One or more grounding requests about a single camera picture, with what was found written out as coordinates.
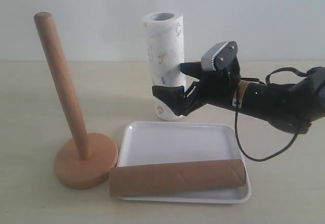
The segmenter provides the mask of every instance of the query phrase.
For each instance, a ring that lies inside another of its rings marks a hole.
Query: white wall
[[[44,60],[33,15],[54,15],[68,60],[146,60],[141,17],[184,14],[185,58],[235,40],[241,60],[325,59],[325,0],[0,0],[0,60]]]

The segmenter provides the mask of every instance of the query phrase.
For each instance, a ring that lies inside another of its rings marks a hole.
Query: wooden base
[[[89,133],[87,137],[91,153],[87,160],[79,157],[73,139],[56,155],[55,174],[67,187],[86,189],[100,185],[108,179],[110,169],[117,163],[118,148],[112,139],[99,133]]]

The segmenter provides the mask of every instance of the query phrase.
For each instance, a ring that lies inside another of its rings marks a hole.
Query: table
[[[324,61],[240,63],[242,76],[265,76],[290,66],[307,71]],[[120,145],[132,121],[154,114],[145,62],[70,62],[89,132]],[[281,73],[277,83],[301,78]],[[205,106],[180,121],[234,125],[234,112]],[[46,62],[0,63],[0,223],[324,223],[325,119],[284,154],[264,163],[246,159],[252,195],[240,205],[128,202],[109,197],[108,183],[71,190],[54,176],[53,160],[71,134]],[[266,122],[239,116],[239,136],[252,156],[264,157],[291,138]]]

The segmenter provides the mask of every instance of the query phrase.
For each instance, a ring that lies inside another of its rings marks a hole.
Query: paper towel roll
[[[143,17],[150,75],[153,85],[166,87],[186,86],[180,71],[184,57],[183,14],[180,12],[154,12]],[[155,112],[163,120],[176,116],[163,102],[154,100]]]

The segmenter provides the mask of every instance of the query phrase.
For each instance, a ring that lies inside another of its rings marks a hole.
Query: white tray
[[[240,158],[246,168],[234,130],[228,125],[136,121],[124,131],[117,167],[233,158]],[[138,201],[238,204],[246,202],[250,195],[251,187],[247,175],[246,185],[239,188],[120,198]]]

